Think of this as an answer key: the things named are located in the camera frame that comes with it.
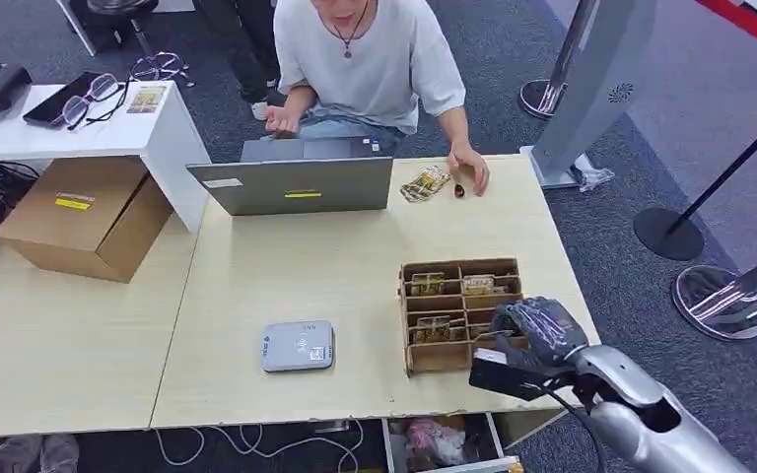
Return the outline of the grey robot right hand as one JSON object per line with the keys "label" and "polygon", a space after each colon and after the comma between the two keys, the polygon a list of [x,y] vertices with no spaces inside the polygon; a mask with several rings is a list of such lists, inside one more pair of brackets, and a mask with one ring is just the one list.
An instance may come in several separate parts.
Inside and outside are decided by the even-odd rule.
{"label": "grey robot right hand", "polygon": [[510,366],[543,371],[565,367],[589,340],[559,301],[544,297],[499,304],[490,323]]}

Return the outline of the person's right hand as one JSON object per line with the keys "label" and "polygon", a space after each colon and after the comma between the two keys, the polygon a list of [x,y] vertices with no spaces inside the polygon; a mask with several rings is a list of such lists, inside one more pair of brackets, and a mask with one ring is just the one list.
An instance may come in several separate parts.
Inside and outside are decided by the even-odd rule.
{"label": "person's right hand", "polygon": [[274,138],[296,138],[299,134],[303,113],[288,106],[268,105],[265,115],[265,131]]}

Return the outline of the person's left hand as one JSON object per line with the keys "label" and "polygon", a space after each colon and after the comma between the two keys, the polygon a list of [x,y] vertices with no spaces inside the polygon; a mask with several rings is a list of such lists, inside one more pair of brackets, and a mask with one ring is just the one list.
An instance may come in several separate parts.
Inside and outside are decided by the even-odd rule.
{"label": "person's left hand", "polygon": [[483,196],[488,188],[490,171],[483,157],[468,142],[455,141],[450,145],[447,155],[449,171],[459,176],[465,172],[473,178],[473,192]]}

